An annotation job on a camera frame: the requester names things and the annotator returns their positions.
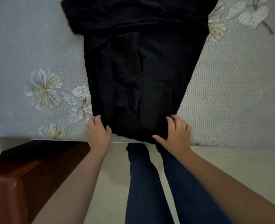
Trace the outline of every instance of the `dark blue pants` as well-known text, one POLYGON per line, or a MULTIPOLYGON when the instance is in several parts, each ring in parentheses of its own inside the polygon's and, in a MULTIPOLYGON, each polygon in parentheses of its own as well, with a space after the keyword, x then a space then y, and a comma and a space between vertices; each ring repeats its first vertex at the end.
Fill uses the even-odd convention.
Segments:
MULTIPOLYGON (((157 169, 144 144, 128 144, 130 187, 125 224, 172 224, 157 169)), ((232 223, 199 181, 165 148, 157 146, 180 224, 232 223)))

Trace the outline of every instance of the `hand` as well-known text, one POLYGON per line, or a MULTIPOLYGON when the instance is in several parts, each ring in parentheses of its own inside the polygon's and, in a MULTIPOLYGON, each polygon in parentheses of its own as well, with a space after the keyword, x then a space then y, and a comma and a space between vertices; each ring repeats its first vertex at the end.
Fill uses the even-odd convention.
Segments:
POLYGON ((169 116, 166 117, 168 120, 168 139, 165 140, 158 135, 153 135, 153 138, 177 158, 181 154, 191 151, 191 126, 177 115, 172 115, 172 117, 174 120, 169 116))
POLYGON ((109 126, 106 129, 103 127, 101 115, 93 116, 86 126, 86 138, 91 151, 106 155, 112 140, 112 129, 109 126))

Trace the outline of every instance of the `pant leg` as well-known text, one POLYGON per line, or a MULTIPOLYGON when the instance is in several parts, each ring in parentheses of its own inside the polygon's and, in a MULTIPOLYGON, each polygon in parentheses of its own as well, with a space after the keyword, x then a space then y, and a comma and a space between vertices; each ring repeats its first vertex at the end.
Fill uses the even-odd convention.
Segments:
POLYGON ((201 183, 164 147, 157 145, 181 224, 232 223, 201 183))
POLYGON ((173 224, 158 171, 144 144, 128 144, 130 187, 125 224, 173 224))

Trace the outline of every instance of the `person's left hand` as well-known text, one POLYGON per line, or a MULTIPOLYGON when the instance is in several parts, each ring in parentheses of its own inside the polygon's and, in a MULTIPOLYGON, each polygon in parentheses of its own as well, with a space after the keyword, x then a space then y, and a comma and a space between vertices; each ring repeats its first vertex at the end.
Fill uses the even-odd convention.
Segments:
POLYGON ((104 128, 101 115, 93 116, 86 126, 86 138, 91 151, 106 155, 112 140, 112 129, 109 126, 106 126, 106 129, 104 128))

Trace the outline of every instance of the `person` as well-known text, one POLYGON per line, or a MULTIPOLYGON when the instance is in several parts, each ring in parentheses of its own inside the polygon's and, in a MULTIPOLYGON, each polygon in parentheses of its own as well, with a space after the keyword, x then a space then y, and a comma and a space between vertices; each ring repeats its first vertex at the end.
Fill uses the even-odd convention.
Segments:
MULTIPOLYGON (((176 115, 166 117, 167 140, 153 135, 183 223, 275 223, 275 206, 213 166, 190 147, 191 127, 176 115)), ((101 116, 86 127, 90 152, 58 188, 33 224, 82 224, 112 138, 101 116)), ((174 223, 158 172, 144 144, 128 144, 130 187, 126 224, 174 223)))

